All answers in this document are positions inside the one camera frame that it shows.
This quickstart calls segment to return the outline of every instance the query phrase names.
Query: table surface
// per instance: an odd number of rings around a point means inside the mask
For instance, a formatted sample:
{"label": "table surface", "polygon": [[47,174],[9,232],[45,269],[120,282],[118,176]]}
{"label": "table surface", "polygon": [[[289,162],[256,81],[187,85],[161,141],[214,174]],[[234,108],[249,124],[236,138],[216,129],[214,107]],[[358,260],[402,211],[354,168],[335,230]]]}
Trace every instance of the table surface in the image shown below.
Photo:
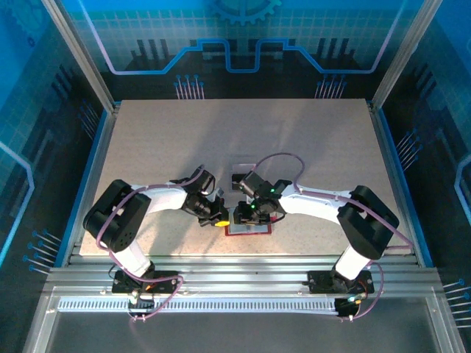
{"label": "table surface", "polygon": [[[366,185],[399,216],[363,99],[123,101],[95,200],[114,179],[132,185],[167,182],[190,176],[204,163],[226,192],[226,205],[233,206],[244,199],[231,191],[233,165],[278,151],[304,159],[301,185],[324,190]],[[294,158],[276,157],[260,174],[271,182],[293,179],[299,167]],[[287,215],[270,235],[227,237],[224,229],[201,228],[195,217],[175,210],[145,217],[138,242],[150,255],[341,254],[348,245],[338,224],[306,215]],[[403,243],[393,237],[390,244]],[[86,232],[80,254],[103,253]]]}

